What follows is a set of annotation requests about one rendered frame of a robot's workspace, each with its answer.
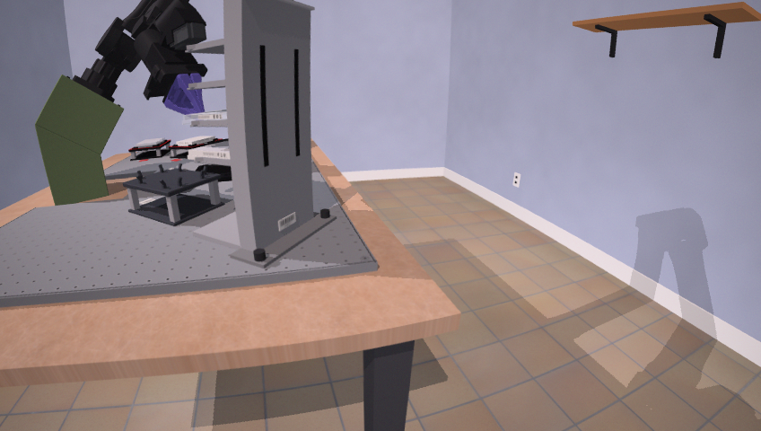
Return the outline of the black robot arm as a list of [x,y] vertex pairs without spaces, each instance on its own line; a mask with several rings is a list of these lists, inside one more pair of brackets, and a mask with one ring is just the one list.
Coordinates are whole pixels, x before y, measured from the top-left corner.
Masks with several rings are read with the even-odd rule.
[[123,21],[116,17],[101,37],[95,50],[103,58],[73,80],[114,102],[111,96],[124,69],[131,73],[141,59],[152,69],[156,64],[198,64],[185,50],[204,40],[206,22],[189,0],[141,0]]

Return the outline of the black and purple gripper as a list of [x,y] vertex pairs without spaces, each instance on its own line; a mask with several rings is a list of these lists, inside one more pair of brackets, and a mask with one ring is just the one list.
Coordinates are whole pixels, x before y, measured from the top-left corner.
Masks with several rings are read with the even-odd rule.
[[151,73],[144,89],[148,101],[164,96],[168,109],[184,115],[205,112],[202,89],[187,90],[188,84],[202,82],[208,70],[204,64],[156,64],[152,69],[145,60],[145,65]]

